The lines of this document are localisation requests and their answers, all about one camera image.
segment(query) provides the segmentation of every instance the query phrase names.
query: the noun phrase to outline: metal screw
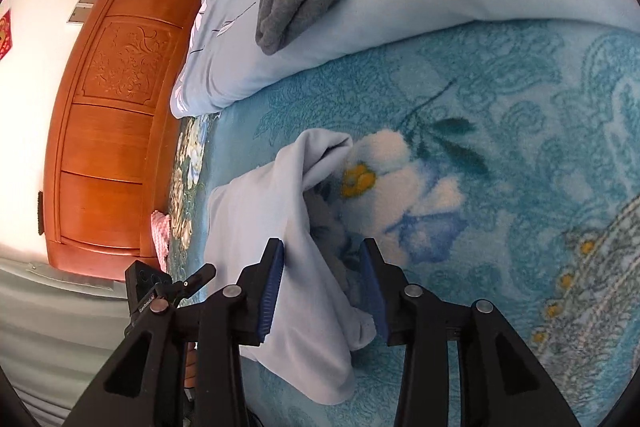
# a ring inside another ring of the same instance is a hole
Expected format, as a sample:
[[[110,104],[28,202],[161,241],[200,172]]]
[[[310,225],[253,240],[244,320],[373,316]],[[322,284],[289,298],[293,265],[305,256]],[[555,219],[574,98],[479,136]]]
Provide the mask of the metal screw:
[[[160,315],[167,311],[167,309],[169,308],[169,302],[167,301],[167,299],[157,298],[151,301],[149,307],[151,308],[151,311]]]
[[[225,289],[222,290],[222,295],[225,297],[229,297],[230,299],[233,297],[238,297],[242,293],[242,288],[237,284],[230,284],[229,286],[225,286]]]
[[[419,297],[422,293],[422,288],[417,284],[409,284],[404,287],[404,294],[408,297]]]
[[[494,305],[489,301],[485,301],[484,299],[476,302],[476,308],[480,313],[491,313],[494,311]]]

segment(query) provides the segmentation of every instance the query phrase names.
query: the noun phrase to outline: black gripper frame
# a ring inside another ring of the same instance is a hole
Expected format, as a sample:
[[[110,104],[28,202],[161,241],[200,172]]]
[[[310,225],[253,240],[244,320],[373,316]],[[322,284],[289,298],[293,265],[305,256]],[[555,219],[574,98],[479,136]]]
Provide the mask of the black gripper frame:
[[[449,341],[458,343],[462,427],[579,427],[538,359],[490,302],[451,304],[409,285],[373,239],[364,240],[360,255],[369,257],[362,269],[372,267],[382,293],[383,306],[370,310],[378,333],[389,346],[406,344],[394,427],[447,427]],[[380,295],[370,287],[366,293]]]
[[[212,265],[173,283],[167,274],[133,263],[126,273],[126,336],[63,427],[182,427],[187,343],[196,341],[195,425],[250,427],[238,346],[261,343],[260,300],[278,248],[282,242],[270,239],[260,263],[242,270],[240,293],[225,296],[220,289],[204,302],[179,308],[213,279]]]

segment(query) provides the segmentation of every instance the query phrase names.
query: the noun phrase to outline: white flower print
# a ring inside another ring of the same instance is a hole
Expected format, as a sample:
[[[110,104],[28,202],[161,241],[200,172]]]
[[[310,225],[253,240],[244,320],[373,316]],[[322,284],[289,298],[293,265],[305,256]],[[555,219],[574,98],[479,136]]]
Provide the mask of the white flower print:
[[[229,22],[225,22],[224,25],[222,26],[222,28],[220,28],[220,31],[218,32],[218,36],[222,35],[224,32],[226,32],[229,28],[231,28],[231,26],[234,25],[234,22],[236,21],[229,21]]]
[[[200,25],[202,24],[202,16],[206,11],[207,11],[207,0],[203,0],[202,6],[200,6],[200,9],[196,14],[196,20],[194,20],[193,26],[191,27],[191,38],[189,40],[189,49],[193,48],[193,37],[196,35],[196,31],[200,29]]]
[[[415,160],[396,131],[383,129],[353,144],[335,216],[348,232],[375,237],[388,263],[408,266],[449,258],[466,228],[456,176],[434,160]]]
[[[187,106],[184,104],[184,99],[182,97],[182,87],[178,86],[175,88],[175,105],[178,107],[178,111],[187,112]]]
[[[198,184],[202,162],[204,160],[204,145],[209,131],[209,115],[205,114],[197,117],[193,121],[187,139],[187,156],[189,160],[189,170],[187,172],[187,186],[189,189]]]
[[[182,229],[182,237],[180,238],[180,242],[182,244],[182,249],[187,250],[189,245],[191,244],[191,233],[193,232],[193,226],[191,225],[191,219],[189,219]]]

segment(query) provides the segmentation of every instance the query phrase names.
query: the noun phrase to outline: white wall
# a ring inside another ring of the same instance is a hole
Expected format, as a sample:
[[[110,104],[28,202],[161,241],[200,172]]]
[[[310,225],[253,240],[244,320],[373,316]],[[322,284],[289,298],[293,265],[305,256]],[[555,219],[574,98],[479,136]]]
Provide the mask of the white wall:
[[[14,47],[0,60],[0,256],[46,261],[37,199],[53,103],[79,27],[78,0],[3,0]]]

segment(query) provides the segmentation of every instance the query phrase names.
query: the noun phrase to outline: carved wood panel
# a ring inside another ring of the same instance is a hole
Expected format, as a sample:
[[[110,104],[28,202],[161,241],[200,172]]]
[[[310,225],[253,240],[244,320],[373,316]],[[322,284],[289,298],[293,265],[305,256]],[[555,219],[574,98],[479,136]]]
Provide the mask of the carved wood panel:
[[[107,20],[78,93],[154,105],[171,40],[169,28]]]

